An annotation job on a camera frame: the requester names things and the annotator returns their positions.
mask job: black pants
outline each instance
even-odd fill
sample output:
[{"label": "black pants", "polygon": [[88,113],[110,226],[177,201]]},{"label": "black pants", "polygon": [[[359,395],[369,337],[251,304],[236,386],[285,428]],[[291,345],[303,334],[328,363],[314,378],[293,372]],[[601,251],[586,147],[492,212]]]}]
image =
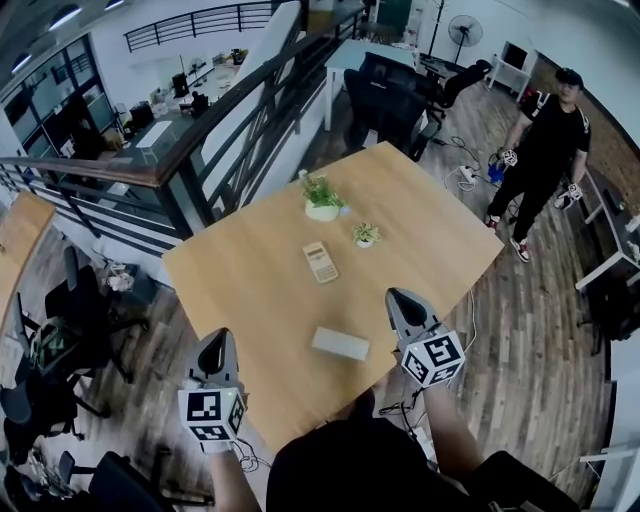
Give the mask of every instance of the black pants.
[{"label": "black pants", "polygon": [[505,173],[504,182],[489,205],[487,214],[502,216],[509,203],[524,192],[518,210],[518,221],[513,230],[514,240],[524,240],[536,216],[558,187],[560,177],[561,173],[552,173],[548,169],[535,169],[518,163]]}]

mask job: ceiling light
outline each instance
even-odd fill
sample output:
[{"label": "ceiling light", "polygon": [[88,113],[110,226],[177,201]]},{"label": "ceiling light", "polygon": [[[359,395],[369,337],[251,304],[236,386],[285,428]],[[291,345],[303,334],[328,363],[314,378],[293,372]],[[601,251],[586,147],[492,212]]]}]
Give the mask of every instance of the ceiling light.
[{"label": "ceiling light", "polygon": [[49,32],[51,32],[52,30],[55,30],[59,26],[65,24],[71,18],[73,18],[76,15],[78,15],[81,10],[82,10],[82,7],[78,7],[76,4],[65,5],[53,17],[53,21],[51,22],[51,26],[49,27]]},{"label": "ceiling light", "polygon": [[30,53],[21,53],[20,55],[18,55],[18,58],[16,59],[15,63],[13,64],[13,69],[11,70],[11,72],[12,73],[17,73],[18,70],[20,68],[22,68],[30,60],[31,60],[31,54]]},{"label": "ceiling light", "polygon": [[110,9],[113,9],[114,7],[118,7],[119,5],[121,5],[123,3],[124,3],[124,0],[109,0],[109,3],[104,8],[104,10],[108,11]]}]

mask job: small potted plant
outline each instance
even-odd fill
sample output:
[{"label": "small potted plant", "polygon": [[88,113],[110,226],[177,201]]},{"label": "small potted plant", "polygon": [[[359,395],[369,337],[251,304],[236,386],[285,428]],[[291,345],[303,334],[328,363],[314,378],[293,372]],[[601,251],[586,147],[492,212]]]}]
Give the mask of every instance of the small potted plant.
[{"label": "small potted plant", "polygon": [[353,241],[358,247],[366,249],[371,247],[373,242],[379,242],[382,240],[378,226],[363,222],[362,224],[353,228]]},{"label": "small potted plant", "polygon": [[298,175],[302,183],[302,193],[307,199],[304,208],[307,217],[321,222],[335,220],[345,202],[331,189],[327,177],[312,178],[307,171],[300,171]]}]

